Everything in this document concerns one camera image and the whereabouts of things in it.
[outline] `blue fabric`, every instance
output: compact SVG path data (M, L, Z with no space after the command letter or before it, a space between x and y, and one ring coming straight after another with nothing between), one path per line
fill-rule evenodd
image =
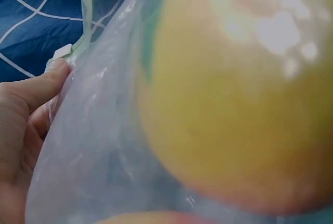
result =
M82 33L81 0L0 0L0 82L43 73Z

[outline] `plastic bag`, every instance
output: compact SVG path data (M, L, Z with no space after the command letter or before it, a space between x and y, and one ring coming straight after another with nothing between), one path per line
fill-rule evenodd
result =
M26 223L333 223L332 8L126 0L67 81Z

